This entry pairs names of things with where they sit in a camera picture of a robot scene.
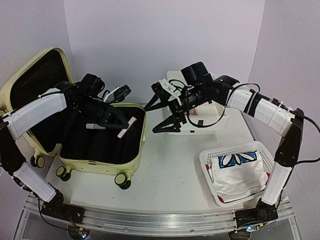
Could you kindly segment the white three-drawer storage cabinet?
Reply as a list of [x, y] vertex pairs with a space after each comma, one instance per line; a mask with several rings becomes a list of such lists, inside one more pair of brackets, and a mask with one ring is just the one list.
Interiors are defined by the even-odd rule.
[[219, 122], [211, 127], [199, 128], [190, 124], [185, 114], [187, 123], [181, 125], [181, 132], [168, 132], [168, 135], [178, 135], [178, 136], [187, 136], [187, 135], [212, 135], [215, 131], [224, 130], [229, 122], [230, 116], [224, 114], [224, 107], [218, 103], [204, 103], [196, 107], [199, 113], [199, 116], [189, 116], [190, 120], [197, 125], [206, 126], [217, 122], [220, 117]]

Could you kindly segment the pale green hard-shell suitcase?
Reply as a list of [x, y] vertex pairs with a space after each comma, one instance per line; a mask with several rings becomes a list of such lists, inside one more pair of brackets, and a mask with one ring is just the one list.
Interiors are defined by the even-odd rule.
[[[35, 55], [2, 87], [0, 98], [6, 112], [19, 109], [48, 89], [64, 82], [73, 82], [65, 53], [57, 47], [47, 48]], [[28, 130], [24, 137], [34, 149], [33, 161], [39, 157], [57, 156], [63, 165], [56, 171], [63, 181], [72, 170], [115, 176], [123, 190], [140, 166], [146, 137], [147, 114], [137, 103], [114, 103], [126, 119], [135, 118], [128, 131], [86, 129], [87, 119], [76, 109], [56, 113]]]

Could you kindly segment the white plastic mesh basket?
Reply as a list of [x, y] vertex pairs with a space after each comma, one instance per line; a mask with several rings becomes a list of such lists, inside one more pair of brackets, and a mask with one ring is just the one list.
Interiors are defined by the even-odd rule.
[[[269, 174], [269, 178], [270, 178], [270, 174], [272, 172], [273, 164], [274, 164], [274, 159], [273, 159], [272, 155], [270, 154], [270, 152], [266, 149], [266, 147], [261, 142], [250, 141], [250, 142], [244, 142], [244, 143], [231, 145], [231, 146], [218, 147], [218, 148], [204, 150], [199, 154], [200, 166], [202, 168], [202, 172], [204, 174], [204, 177], [206, 179], [208, 187], [209, 187], [209, 175], [206, 173], [205, 166], [210, 165], [210, 157], [225, 156], [225, 155], [235, 154], [235, 153], [246, 153], [246, 152], [251, 152], [251, 151], [257, 151], [261, 155], [262, 161], [263, 161], [263, 169], [266, 173]], [[258, 198], [262, 195], [263, 191], [255, 194], [255, 195], [246, 197], [240, 201], [234, 201], [231, 203], [223, 204], [223, 203], [219, 202], [218, 199], [213, 196], [211, 189], [210, 189], [211, 195], [213, 196], [213, 199], [216, 202], [216, 204], [220, 207], [223, 207], [223, 208], [229, 208], [229, 207], [236, 206], [236, 205], [242, 204], [244, 202], [250, 201], [254, 198]]]

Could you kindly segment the white printed t-shirt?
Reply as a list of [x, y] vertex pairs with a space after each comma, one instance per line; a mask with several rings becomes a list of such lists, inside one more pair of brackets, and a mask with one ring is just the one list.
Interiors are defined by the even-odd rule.
[[224, 202], [263, 191], [269, 179], [256, 150], [210, 157], [209, 168], [213, 188]]

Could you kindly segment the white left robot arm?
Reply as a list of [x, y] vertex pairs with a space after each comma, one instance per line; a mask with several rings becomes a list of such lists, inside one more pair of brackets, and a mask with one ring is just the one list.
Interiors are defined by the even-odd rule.
[[128, 120], [113, 104], [123, 101], [131, 92], [124, 85], [110, 92], [111, 101], [96, 95], [103, 88], [103, 81], [87, 74], [81, 82], [62, 81], [27, 105], [6, 113], [0, 118], [0, 161], [6, 172], [22, 182], [35, 196], [42, 199], [48, 211], [57, 219], [68, 213], [63, 194], [46, 182], [35, 170], [35, 161], [26, 162], [16, 146], [16, 140], [50, 116], [65, 109], [80, 110], [89, 117], [89, 130], [122, 130], [129, 127]]

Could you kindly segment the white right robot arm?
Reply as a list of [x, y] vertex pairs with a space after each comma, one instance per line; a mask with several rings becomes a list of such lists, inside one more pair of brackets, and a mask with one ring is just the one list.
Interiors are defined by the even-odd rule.
[[302, 164], [319, 162], [319, 158], [300, 160], [304, 124], [319, 125], [306, 116], [302, 109], [286, 106], [282, 101], [265, 96], [253, 83], [221, 75], [213, 78], [199, 61], [181, 70], [182, 79], [160, 79], [152, 84], [153, 97], [146, 104], [147, 112], [168, 108], [170, 114], [153, 127], [152, 132], [179, 133], [184, 124], [202, 126], [190, 118], [190, 111], [205, 103], [219, 104], [247, 115], [278, 136], [273, 150], [273, 165], [265, 190], [254, 207], [240, 209], [234, 218], [238, 226], [264, 224], [278, 218], [278, 208], [293, 169]]

